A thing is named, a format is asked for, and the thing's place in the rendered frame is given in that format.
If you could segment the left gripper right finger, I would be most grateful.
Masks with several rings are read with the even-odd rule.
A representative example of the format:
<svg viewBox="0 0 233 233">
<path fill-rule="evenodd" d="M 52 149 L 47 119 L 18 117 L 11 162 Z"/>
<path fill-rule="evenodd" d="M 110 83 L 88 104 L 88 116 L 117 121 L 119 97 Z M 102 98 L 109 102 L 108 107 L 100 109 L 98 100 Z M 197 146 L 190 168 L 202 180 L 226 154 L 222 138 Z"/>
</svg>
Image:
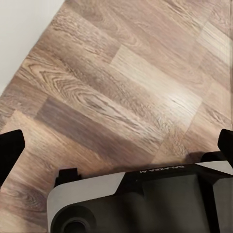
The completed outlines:
<svg viewBox="0 0 233 233">
<path fill-rule="evenodd" d="M 233 131 L 222 129 L 217 145 L 233 168 Z"/>
</svg>

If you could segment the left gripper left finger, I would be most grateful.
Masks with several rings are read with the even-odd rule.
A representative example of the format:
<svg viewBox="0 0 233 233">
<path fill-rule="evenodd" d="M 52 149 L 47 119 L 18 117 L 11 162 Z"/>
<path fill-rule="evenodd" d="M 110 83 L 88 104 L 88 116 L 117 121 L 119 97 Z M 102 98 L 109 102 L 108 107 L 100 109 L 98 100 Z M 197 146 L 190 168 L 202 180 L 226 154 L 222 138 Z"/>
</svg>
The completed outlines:
<svg viewBox="0 0 233 233">
<path fill-rule="evenodd" d="M 0 134 L 0 187 L 25 149 L 21 129 Z"/>
</svg>

